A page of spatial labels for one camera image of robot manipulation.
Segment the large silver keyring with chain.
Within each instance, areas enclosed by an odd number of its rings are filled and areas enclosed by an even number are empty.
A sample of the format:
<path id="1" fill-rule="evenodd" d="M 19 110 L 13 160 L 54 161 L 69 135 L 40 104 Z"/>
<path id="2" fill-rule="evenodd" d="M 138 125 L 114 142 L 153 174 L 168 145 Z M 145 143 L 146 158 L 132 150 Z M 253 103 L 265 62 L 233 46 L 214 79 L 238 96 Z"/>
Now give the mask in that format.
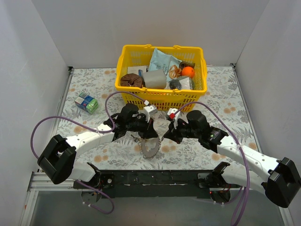
<path id="1" fill-rule="evenodd" d="M 161 139 L 160 137 L 142 139 L 131 135 L 133 140 L 138 144 L 140 152 L 145 159 L 153 158 L 160 149 Z"/>

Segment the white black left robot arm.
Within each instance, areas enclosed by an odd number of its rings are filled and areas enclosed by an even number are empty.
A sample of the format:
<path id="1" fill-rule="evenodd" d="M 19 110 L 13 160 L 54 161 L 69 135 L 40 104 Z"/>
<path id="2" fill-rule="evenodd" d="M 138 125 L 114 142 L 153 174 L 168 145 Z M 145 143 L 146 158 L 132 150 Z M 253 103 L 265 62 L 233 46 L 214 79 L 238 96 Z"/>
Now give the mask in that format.
<path id="1" fill-rule="evenodd" d="M 138 141 L 144 157 L 153 157 L 160 146 L 152 119 L 156 111 L 154 105 L 148 105 L 140 113 L 136 105 L 126 104 L 120 113 L 109 116 L 95 129 L 69 137 L 55 135 L 38 157 L 37 164 L 56 185 L 73 179 L 84 181 L 89 188 L 96 188 L 100 183 L 99 170 L 89 162 L 76 162 L 76 158 L 99 145 L 123 137 L 128 131 L 137 132 L 140 136 Z"/>

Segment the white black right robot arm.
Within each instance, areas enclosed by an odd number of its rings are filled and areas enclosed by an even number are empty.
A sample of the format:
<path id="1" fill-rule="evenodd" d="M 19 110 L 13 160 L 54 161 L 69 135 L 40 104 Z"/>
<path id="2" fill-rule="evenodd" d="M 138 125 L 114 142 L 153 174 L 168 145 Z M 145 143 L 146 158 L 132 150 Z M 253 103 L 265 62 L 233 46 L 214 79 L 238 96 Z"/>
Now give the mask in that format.
<path id="1" fill-rule="evenodd" d="M 227 132 L 210 126 L 199 110 L 187 114 L 187 121 L 179 118 L 180 111 L 171 108 L 167 112 L 170 121 L 164 138 L 181 143 L 184 138 L 195 138 L 200 145 L 241 164 L 235 168 L 227 162 L 220 163 L 205 179 L 208 186 L 223 187 L 226 184 L 248 186 L 275 205 L 287 208 L 301 188 L 301 177 L 294 162 L 261 154 L 245 145 L 240 146 Z"/>

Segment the blue green carton pack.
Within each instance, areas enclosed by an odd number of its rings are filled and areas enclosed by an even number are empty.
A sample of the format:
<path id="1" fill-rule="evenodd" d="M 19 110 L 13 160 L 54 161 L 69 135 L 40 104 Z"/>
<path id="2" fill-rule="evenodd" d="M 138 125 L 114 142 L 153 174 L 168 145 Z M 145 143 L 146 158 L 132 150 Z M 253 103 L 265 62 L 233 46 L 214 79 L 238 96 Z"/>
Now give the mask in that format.
<path id="1" fill-rule="evenodd" d="M 98 101 L 84 92 L 81 92 L 74 102 L 78 108 L 89 114 L 93 114 L 98 108 Z"/>

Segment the clear bag with dark item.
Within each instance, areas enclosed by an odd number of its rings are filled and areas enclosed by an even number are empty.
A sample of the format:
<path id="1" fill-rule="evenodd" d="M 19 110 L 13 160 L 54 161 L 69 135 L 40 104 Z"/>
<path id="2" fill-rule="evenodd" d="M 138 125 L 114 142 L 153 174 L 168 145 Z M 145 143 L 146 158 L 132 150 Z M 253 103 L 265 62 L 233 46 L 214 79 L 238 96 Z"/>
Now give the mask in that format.
<path id="1" fill-rule="evenodd" d="M 188 76 L 180 76 L 179 78 L 173 79 L 167 83 L 168 89 L 177 90 L 193 90 L 195 88 L 192 78 Z"/>

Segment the grey paper roll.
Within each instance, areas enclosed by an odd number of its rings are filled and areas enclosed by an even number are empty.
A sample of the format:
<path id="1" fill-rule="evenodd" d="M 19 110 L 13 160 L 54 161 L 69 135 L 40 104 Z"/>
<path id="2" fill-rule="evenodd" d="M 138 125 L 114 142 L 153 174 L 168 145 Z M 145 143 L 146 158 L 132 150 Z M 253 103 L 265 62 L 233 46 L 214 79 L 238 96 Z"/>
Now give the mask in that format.
<path id="1" fill-rule="evenodd" d="M 148 89 L 164 89 L 166 87 L 166 75 L 162 69 L 143 73 L 142 78 Z"/>

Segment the white box in basket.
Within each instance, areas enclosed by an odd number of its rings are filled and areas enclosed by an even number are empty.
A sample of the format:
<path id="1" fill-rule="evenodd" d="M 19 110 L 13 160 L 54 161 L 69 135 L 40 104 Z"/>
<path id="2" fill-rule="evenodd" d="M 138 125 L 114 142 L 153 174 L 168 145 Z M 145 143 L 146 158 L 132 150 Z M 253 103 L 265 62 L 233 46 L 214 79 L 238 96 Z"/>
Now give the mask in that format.
<path id="1" fill-rule="evenodd" d="M 143 66 L 130 66 L 127 68 L 127 73 L 133 73 L 136 75 L 142 75 L 147 72 L 148 67 L 146 65 Z"/>

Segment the orange fruit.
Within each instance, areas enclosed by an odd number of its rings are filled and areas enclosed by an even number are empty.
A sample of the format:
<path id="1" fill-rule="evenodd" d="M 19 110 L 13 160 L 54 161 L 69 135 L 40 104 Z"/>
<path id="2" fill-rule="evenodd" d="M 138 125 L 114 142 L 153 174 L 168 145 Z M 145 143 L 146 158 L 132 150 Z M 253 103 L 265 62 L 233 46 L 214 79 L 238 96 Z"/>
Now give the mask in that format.
<path id="1" fill-rule="evenodd" d="M 184 67 L 181 71 L 181 75 L 193 78 L 195 76 L 195 70 L 190 66 Z"/>

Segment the yellow plastic shopping basket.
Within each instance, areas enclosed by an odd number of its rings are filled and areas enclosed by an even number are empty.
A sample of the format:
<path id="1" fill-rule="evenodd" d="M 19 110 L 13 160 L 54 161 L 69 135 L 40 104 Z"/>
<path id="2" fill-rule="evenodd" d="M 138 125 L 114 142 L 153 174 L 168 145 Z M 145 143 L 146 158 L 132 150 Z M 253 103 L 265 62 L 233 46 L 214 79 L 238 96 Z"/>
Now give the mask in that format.
<path id="1" fill-rule="evenodd" d="M 138 87 L 121 86 L 121 78 L 127 74 L 130 66 L 148 65 L 154 49 L 172 55 L 177 59 L 195 64 L 195 76 L 193 90 L 170 90 L 170 89 L 149 89 Z M 179 108 L 186 103 L 198 101 L 207 92 L 207 67 L 204 53 L 200 47 L 187 47 L 174 45 L 173 47 L 146 45 L 124 45 L 119 57 L 116 69 L 115 88 L 117 91 L 131 92 L 150 104 L 154 104 L 158 110 L 167 111 L 169 108 Z"/>

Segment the brown wrapped snack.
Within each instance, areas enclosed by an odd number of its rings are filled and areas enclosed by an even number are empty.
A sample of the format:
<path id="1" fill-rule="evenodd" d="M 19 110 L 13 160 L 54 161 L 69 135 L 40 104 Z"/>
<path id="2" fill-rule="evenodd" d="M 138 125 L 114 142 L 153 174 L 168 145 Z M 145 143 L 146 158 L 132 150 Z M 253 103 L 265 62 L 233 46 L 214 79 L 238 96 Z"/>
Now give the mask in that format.
<path id="1" fill-rule="evenodd" d="M 186 61 L 181 61 L 181 63 L 179 64 L 179 68 L 183 69 L 185 67 L 191 67 L 191 68 L 194 69 L 195 63 L 189 63 L 189 62 L 186 62 Z"/>

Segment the light blue snack bag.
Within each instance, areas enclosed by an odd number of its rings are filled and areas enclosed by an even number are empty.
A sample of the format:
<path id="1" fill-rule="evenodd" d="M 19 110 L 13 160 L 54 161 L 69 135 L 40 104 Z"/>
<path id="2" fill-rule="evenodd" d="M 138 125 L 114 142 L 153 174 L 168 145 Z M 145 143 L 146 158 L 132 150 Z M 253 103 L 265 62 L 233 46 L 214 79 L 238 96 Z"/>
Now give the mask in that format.
<path id="1" fill-rule="evenodd" d="M 176 57 L 165 54 L 155 48 L 150 59 L 149 71 L 162 69 L 166 76 L 166 81 L 171 81 L 182 75 L 180 64 L 181 61 Z"/>

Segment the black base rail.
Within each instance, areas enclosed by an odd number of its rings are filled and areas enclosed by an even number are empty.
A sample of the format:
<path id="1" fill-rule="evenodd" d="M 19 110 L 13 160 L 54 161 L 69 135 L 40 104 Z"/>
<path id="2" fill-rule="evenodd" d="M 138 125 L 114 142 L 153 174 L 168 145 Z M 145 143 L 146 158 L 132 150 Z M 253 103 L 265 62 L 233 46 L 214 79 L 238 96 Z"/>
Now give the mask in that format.
<path id="1" fill-rule="evenodd" d="M 103 170 L 84 184 L 111 198 L 210 198 L 211 189 L 228 193 L 232 187 L 214 170 Z"/>

